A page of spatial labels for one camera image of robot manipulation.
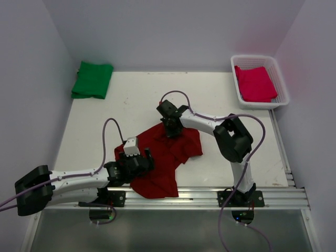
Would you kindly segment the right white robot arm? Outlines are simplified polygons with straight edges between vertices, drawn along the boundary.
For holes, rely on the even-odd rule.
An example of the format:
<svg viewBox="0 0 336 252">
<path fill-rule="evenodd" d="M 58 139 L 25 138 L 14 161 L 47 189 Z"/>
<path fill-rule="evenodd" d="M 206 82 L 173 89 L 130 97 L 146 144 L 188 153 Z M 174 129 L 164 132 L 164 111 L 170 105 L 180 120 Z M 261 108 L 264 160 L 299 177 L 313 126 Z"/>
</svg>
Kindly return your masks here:
<svg viewBox="0 0 336 252">
<path fill-rule="evenodd" d="M 168 100 L 160 102 L 156 109 L 162 116 L 161 121 L 169 138 L 179 136 L 184 129 L 195 129 L 213 136 L 221 155 L 232 168 L 233 188 L 236 190 L 233 200 L 240 206 L 252 201 L 256 184 L 247 158 L 254 140 L 239 118 L 217 119 L 197 114 L 186 105 L 178 108 Z"/>
</svg>

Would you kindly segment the dark red t shirt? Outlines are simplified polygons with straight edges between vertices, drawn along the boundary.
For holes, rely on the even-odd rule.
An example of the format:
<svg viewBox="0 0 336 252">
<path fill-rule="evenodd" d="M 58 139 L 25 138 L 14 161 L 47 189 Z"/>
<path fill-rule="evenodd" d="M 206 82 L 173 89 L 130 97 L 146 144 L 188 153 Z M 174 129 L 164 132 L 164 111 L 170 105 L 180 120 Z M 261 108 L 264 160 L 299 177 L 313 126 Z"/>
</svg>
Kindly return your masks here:
<svg viewBox="0 0 336 252">
<path fill-rule="evenodd" d="M 189 158 L 203 154 L 200 133 L 184 128 L 175 138 L 168 138 L 164 125 L 159 123 L 140 133 L 138 147 L 142 154 L 148 148 L 154 159 L 154 169 L 135 178 L 130 186 L 139 195 L 148 199 L 178 197 L 175 170 Z"/>
</svg>

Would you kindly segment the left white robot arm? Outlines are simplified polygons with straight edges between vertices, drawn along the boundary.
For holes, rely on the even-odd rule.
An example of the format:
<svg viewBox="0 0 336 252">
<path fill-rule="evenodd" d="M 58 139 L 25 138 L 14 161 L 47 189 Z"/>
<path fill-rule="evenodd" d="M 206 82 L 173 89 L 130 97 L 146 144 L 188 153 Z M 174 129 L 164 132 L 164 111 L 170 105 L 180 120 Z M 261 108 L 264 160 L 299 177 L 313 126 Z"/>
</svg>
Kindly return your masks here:
<svg viewBox="0 0 336 252">
<path fill-rule="evenodd" d="M 56 172 L 41 165 L 15 182 L 17 212 L 28 216 L 47 206 L 72 202 L 103 206 L 109 200 L 108 188 L 129 184 L 152 170 L 154 158 L 148 148 L 135 156 L 121 153 L 117 161 L 104 164 L 100 170 Z"/>
</svg>

